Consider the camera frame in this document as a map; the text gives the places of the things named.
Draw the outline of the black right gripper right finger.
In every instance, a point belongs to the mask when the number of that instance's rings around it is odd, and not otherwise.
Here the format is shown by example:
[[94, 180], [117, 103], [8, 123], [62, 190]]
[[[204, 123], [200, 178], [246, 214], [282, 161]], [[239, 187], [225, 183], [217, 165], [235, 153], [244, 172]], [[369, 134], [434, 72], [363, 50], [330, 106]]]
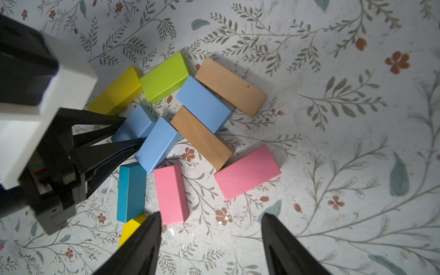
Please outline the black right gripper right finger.
[[275, 215], [263, 215], [261, 231], [269, 274], [330, 275]]

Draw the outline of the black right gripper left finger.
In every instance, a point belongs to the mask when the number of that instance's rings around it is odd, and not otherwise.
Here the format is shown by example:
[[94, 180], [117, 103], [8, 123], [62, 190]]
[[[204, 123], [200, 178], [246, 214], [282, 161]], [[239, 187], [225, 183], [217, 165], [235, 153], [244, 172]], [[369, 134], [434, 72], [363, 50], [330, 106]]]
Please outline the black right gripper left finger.
[[160, 212], [153, 213], [123, 246], [98, 270], [96, 275], [154, 275], [162, 234]]

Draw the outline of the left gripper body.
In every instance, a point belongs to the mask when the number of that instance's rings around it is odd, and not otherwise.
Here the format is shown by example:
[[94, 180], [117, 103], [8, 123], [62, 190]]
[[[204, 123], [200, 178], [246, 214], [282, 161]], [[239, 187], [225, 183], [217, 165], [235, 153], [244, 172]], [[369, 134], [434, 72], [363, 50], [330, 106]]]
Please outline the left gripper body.
[[48, 234], [68, 225], [76, 206], [87, 198], [87, 182], [71, 151], [72, 127], [87, 120], [87, 111], [60, 109], [18, 178], [18, 186], [1, 187], [1, 217], [31, 207]]

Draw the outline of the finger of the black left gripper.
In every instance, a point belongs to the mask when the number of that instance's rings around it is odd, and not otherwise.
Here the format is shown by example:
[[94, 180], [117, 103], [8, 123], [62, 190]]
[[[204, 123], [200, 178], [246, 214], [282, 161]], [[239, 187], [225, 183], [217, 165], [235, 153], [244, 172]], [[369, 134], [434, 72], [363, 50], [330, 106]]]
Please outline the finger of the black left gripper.
[[110, 136], [122, 125], [126, 118], [108, 115], [81, 115], [73, 119], [74, 125], [103, 126], [101, 129], [72, 135], [73, 147], [80, 148], [96, 144]]
[[143, 142], [140, 138], [74, 149], [71, 154], [76, 172], [73, 198], [89, 198], [116, 168], [140, 149]]

